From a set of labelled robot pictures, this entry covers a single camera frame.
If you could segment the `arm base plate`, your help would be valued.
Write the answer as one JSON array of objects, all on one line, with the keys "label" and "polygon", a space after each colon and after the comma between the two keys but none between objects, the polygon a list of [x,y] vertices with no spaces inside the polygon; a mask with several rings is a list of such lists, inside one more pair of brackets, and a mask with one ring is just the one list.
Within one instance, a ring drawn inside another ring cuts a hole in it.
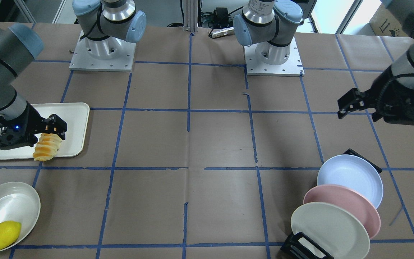
[{"label": "arm base plate", "polygon": [[70,61],[73,71],[131,72],[136,43],[109,37],[103,41],[78,39]]},{"label": "arm base plate", "polygon": [[304,68],[295,38],[288,46],[277,47],[269,42],[244,47],[249,76],[304,76]]}]

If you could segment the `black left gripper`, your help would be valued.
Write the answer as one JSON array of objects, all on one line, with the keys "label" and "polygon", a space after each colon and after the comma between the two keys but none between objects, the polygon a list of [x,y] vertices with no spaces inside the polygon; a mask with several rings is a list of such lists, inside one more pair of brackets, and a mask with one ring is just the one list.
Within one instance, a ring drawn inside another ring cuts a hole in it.
[{"label": "black left gripper", "polygon": [[394,76],[391,70],[385,70],[374,81],[367,94],[352,88],[338,99],[338,119],[349,113],[374,108],[374,122],[383,119],[386,123],[414,125],[414,90],[399,83],[401,78],[414,78],[414,73]]}]

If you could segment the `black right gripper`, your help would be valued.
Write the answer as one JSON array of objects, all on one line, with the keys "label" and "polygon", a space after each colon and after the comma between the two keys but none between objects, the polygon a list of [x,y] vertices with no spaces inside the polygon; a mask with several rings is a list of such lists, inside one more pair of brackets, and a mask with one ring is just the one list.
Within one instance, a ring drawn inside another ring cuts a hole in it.
[{"label": "black right gripper", "polygon": [[0,150],[33,147],[38,142],[36,134],[55,134],[66,140],[67,123],[56,114],[43,118],[31,104],[20,116],[12,120],[0,116]]}]

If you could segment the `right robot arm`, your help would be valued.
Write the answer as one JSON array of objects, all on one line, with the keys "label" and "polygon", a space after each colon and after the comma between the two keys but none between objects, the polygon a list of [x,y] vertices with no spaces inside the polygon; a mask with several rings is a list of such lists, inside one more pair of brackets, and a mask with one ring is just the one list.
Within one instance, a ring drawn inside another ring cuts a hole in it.
[{"label": "right robot arm", "polygon": [[43,49],[41,38],[25,25],[0,28],[0,150],[34,146],[41,133],[65,140],[67,123],[56,114],[43,118],[12,86]]}]

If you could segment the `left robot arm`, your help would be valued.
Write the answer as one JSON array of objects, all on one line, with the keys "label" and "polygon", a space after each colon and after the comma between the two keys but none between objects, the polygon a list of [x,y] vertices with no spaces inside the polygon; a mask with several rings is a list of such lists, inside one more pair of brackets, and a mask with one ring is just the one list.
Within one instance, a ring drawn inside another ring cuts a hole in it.
[{"label": "left robot arm", "polygon": [[[414,0],[383,0],[382,4],[414,39]],[[414,125],[414,44],[374,81],[369,90],[355,88],[338,99],[338,118],[351,112],[375,109],[372,120]]]}]

